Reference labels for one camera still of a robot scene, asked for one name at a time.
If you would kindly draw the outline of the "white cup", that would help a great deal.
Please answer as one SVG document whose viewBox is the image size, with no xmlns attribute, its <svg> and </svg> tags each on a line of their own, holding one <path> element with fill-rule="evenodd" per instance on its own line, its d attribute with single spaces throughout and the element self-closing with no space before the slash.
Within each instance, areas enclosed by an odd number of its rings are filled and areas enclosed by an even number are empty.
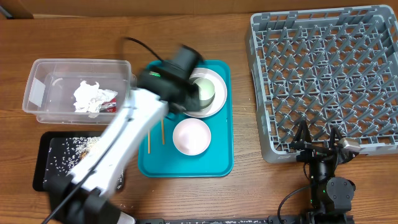
<svg viewBox="0 0 398 224">
<path fill-rule="evenodd" d="M 203 106 L 211 103 L 215 96 L 215 86 L 213 82 L 206 78 L 197 78 L 193 82 L 199 87 L 200 103 Z"/>
</svg>

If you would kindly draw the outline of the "small white dish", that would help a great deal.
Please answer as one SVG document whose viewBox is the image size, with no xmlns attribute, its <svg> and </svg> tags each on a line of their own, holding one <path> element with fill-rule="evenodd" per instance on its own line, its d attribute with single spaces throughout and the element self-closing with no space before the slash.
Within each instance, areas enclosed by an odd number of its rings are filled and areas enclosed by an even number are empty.
<svg viewBox="0 0 398 224">
<path fill-rule="evenodd" d="M 205 152 L 211 142 L 211 131 L 200 119 L 188 118 L 179 122 L 172 135 L 174 146 L 187 156 L 197 156 Z"/>
</svg>

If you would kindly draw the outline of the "red snack wrapper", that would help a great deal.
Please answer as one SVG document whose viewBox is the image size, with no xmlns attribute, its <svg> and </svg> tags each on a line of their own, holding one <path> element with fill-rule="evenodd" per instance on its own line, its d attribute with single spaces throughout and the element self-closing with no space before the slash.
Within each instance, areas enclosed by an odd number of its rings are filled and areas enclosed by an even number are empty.
<svg viewBox="0 0 398 224">
<path fill-rule="evenodd" d="M 101 113 L 115 113 L 116 112 L 116 105 L 117 105 L 117 101 L 115 98 L 113 98 L 111 101 L 108 102 L 104 102 L 99 111 Z"/>
</svg>

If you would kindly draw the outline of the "white napkin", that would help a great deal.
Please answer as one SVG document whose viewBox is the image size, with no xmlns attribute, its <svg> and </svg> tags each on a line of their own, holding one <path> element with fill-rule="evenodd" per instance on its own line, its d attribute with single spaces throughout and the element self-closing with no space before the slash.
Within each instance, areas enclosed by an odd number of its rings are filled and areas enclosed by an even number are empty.
<svg viewBox="0 0 398 224">
<path fill-rule="evenodd" d="M 84 80 L 80 86 L 75 90 L 73 96 L 75 97 L 74 107 L 77 113 L 89 113 L 89 118 L 96 118 L 100 115 L 100 107 L 104 102 L 111 101 L 116 98 L 118 93 L 113 90 L 100 89 L 100 85 L 96 82 L 95 85 L 89 85 Z"/>
</svg>

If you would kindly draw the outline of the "white rice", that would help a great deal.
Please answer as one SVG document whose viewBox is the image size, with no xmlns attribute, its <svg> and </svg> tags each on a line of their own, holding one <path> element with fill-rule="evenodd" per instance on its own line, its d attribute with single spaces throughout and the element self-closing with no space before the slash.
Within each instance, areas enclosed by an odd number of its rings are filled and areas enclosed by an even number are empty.
<svg viewBox="0 0 398 224">
<path fill-rule="evenodd" d="M 98 142 L 99 137 L 53 138 L 45 166 L 45 184 L 52 176 L 65 177 L 79 162 L 80 154 Z"/>
</svg>

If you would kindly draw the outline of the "brown food scrap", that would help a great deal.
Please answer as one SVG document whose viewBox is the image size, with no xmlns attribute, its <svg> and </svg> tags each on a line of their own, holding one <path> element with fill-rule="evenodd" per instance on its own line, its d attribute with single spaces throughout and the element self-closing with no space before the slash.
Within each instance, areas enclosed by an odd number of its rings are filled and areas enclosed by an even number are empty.
<svg viewBox="0 0 398 224">
<path fill-rule="evenodd" d="M 83 159 L 88 153 L 89 153 L 88 150 L 83 151 L 83 152 L 80 154 L 80 159 Z"/>
</svg>

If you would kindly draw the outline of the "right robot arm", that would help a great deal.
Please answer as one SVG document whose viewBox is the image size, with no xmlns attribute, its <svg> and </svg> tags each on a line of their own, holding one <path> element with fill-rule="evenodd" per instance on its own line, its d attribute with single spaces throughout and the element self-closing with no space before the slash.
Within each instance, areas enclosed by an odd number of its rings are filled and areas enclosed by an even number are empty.
<svg viewBox="0 0 398 224">
<path fill-rule="evenodd" d="M 353 218 L 346 213 L 351 210 L 356 186 L 351 180 L 337 177 L 335 170 L 338 165 L 353 160 L 359 154 L 359 143 L 343 137 L 338 128 L 332 127 L 329 143 L 316 146 L 312 143 L 306 121 L 302 120 L 289 146 L 300 151 L 296 161 L 308 166 L 309 171 L 304 174 L 309 184 L 288 196 L 309 189 L 313 207 L 291 223 L 353 223 Z"/>
</svg>

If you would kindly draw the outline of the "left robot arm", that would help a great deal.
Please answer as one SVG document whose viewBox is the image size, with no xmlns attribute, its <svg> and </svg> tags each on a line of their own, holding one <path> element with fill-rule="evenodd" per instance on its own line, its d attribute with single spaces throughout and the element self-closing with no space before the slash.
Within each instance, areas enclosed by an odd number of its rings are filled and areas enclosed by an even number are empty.
<svg viewBox="0 0 398 224">
<path fill-rule="evenodd" d="M 114 206 L 121 172 L 136 155 L 147 133 L 169 113 L 198 111 L 198 86 L 190 81 L 201 59 L 192 62 L 164 60 L 149 65 L 137 86 L 89 153 L 65 176 L 46 184 L 51 212 L 44 220 L 61 223 L 135 223 L 136 219 Z"/>
</svg>

